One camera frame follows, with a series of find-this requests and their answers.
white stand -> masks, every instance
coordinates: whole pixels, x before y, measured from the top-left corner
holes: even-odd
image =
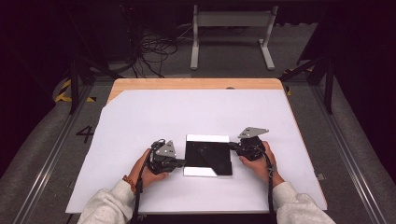
[[[269,70],[274,70],[275,66],[268,50],[268,41],[274,26],[277,7],[272,11],[198,11],[198,6],[194,6],[193,14],[193,43],[191,53],[191,70],[198,69],[199,26],[263,26],[266,28],[264,39],[260,39],[262,55]]]

hand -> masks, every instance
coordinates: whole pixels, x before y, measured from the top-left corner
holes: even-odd
[[[131,173],[129,173],[128,177],[134,181],[136,184],[137,178],[139,177],[139,172],[142,169],[143,162],[145,161],[147,155],[149,154],[149,149],[145,151],[145,153],[140,157],[139,160],[134,164],[134,167],[131,170]],[[147,166],[145,166],[143,173],[142,173],[142,180],[143,180],[143,189],[147,188],[149,185],[156,181],[160,181],[165,179],[167,176],[169,176],[168,173],[160,173],[160,174],[153,174]]]
[[[271,161],[271,164],[276,167],[276,159],[274,156],[274,153],[271,151],[270,145],[268,145],[267,142],[262,141],[265,147],[265,153],[267,154],[268,158]],[[253,170],[253,172],[256,174],[256,176],[263,181],[268,183],[269,176],[268,176],[268,169],[267,169],[267,162],[264,157],[259,158],[258,160],[255,161],[250,161],[247,158],[240,156],[239,160],[246,165],[248,168]],[[278,171],[273,172],[273,186],[275,187],[276,185],[284,182],[283,178],[280,176]]]

